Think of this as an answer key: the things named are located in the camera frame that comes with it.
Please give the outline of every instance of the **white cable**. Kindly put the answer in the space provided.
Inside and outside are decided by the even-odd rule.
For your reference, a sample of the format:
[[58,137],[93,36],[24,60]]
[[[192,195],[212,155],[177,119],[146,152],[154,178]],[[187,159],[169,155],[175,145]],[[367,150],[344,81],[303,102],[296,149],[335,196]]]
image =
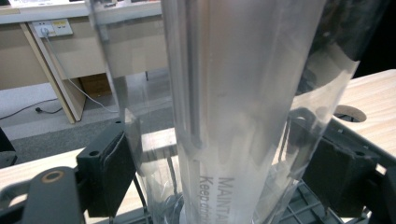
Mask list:
[[[61,63],[61,60],[59,60],[58,58],[58,54],[56,53],[54,47],[52,46],[52,43],[49,40],[49,33],[50,31],[47,28],[42,28],[41,29],[41,34],[47,39],[47,42],[49,43],[49,48],[52,50],[53,55],[55,56],[55,59],[58,61],[59,65],[61,66],[62,70],[64,70],[64,66]],[[110,113],[119,113],[119,111],[115,111],[115,110],[110,110],[107,107],[105,107],[104,105],[102,105],[101,103],[93,100],[91,98],[91,96],[89,96],[87,93],[85,93],[85,91],[83,91],[82,89],[80,89],[69,77],[69,75],[67,75],[66,70],[64,70],[64,75],[66,76],[67,80],[76,88],[78,89],[82,94],[84,94],[88,99],[92,100],[94,103],[98,104],[99,106],[101,106],[103,109],[107,110]]]

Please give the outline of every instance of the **electrical socket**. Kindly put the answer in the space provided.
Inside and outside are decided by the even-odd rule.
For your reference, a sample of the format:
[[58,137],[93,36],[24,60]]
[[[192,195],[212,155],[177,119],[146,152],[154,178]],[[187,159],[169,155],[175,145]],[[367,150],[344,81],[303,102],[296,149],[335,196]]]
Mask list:
[[72,35],[73,31],[67,19],[53,21],[34,21],[32,22],[39,37],[44,37],[42,31],[47,29],[49,36]]

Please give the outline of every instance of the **black cable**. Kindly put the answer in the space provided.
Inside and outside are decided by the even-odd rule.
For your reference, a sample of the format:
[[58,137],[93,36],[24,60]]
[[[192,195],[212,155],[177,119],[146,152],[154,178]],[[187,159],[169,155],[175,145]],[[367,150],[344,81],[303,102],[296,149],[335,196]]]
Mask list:
[[49,112],[49,111],[46,111],[46,110],[41,109],[40,107],[36,107],[36,108],[35,108],[35,112],[37,112],[37,113],[43,112],[43,113],[46,113],[46,114],[56,114],[56,113],[58,113],[58,112],[61,111],[61,110],[62,110],[62,108],[59,108],[59,109],[57,109],[57,110],[55,110],[55,111],[53,111],[53,112]]
[[39,105],[39,104],[41,104],[41,103],[44,103],[44,102],[49,102],[49,101],[54,101],[54,100],[58,100],[58,99],[57,99],[57,98],[55,98],[55,99],[50,99],[50,100],[40,101],[40,102],[38,102],[38,103],[35,103],[35,104],[33,104],[33,105],[28,105],[28,106],[26,106],[26,107],[24,107],[24,108],[22,108],[22,109],[18,110],[17,112],[15,112],[15,113],[12,113],[12,114],[10,114],[10,115],[7,115],[7,116],[4,116],[4,117],[2,117],[2,118],[0,118],[0,119],[7,119],[7,118],[9,118],[9,117],[11,117],[11,116],[14,116],[14,115],[16,115],[16,114],[20,113],[22,110],[25,110],[25,109],[27,109],[27,108],[30,108],[30,107],[32,107],[32,106],[34,106],[34,105]]

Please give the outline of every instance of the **wooden table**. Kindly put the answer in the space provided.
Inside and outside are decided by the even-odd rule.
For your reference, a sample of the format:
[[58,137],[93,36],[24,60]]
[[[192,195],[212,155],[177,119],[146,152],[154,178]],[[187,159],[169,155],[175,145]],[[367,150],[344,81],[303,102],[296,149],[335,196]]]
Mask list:
[[[366,120],[359,123],[341,121],[344,125],[392,155],[396,155],[396,70],[351,80],[340,105],[356,107],[366,116]],[[11,183],[31,179],[52,167],[75,167],[77,165],[76,156],[81,150],[1,169],[0,189]],[[141,206],[136,189],[132,185],[122,203],[119,214]],[[87,222],[93,223],[101,219],[90,218],[87,219]]]

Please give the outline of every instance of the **black chair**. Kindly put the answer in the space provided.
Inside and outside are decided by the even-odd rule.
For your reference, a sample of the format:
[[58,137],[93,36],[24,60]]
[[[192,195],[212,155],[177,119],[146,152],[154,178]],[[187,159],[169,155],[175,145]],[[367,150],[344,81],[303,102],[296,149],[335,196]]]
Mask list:
[[12,166],[17,161],[17,152],[0,128],[0,169]]

